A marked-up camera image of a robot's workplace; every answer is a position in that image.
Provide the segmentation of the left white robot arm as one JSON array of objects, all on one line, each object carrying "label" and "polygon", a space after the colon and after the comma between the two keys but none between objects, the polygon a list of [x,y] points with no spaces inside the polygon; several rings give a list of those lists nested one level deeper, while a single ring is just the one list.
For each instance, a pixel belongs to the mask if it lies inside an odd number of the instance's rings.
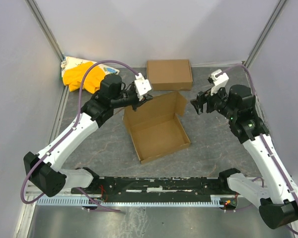
[{"label": "left white robot arm", "polygon": [[92,133],[114,115],[114,110],[130,106],[133,110],[152,99],[149,80],[142,74],[126,86],[122,78],[109,74],[100,88],[79,108],[74,121],[48,146],[24,158],[27,179],[44,195],[53,197],[64,188],[86,188],[96,174],[88,168],[64,170],[62,165],[69,155]]}]

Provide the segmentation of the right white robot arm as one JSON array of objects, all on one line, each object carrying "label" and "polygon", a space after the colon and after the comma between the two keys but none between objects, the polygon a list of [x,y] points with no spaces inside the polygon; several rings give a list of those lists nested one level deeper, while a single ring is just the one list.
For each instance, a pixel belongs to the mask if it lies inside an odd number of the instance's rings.
[{"label": "right white robot arm", "polygon": [[258,167],[266,187],[247,179],[239,170],[220,173],[230,190],[256,206],[264,223],[271,229],[298,221],[298,186],[282,164],[268,128],[256,111],[256,97],[244,85],[221,87],[216,93],[201,91],[190,101],[198,114],[218,112],[228,119],[233,135]]}]

